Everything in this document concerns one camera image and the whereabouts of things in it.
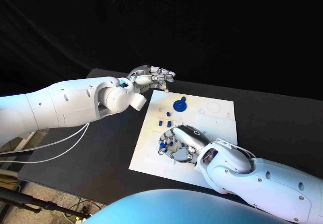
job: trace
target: black tabletop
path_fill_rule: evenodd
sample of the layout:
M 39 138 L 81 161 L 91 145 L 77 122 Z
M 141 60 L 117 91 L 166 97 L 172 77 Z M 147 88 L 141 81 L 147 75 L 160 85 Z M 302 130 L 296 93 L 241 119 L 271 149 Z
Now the black tabletop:
M 95 69 L 88 75 L 103 76 L 124 77 L 127 74 Z M 169 89 L 176 93 L 234 101 L 240 146 L 257 157 L 323 178 L 322 101 L 183 81 L 169 83 Z M 203 187 L 128 170 L 152 91 L 144 96 L 147 103 L 141 111 L 130 106 L 123 113 L 92 122 L 75 148 L 52 161 L 26 164 L 19 178 L 105 204 L 152 189 L 189 189 L 241 202 L 235 195 L 221 195 Z M 51 129 L 42 144 L 66 138 L 79 128 Z M 79 135 L 36 151 L 29 161 L 59 155 L 78 138 Z

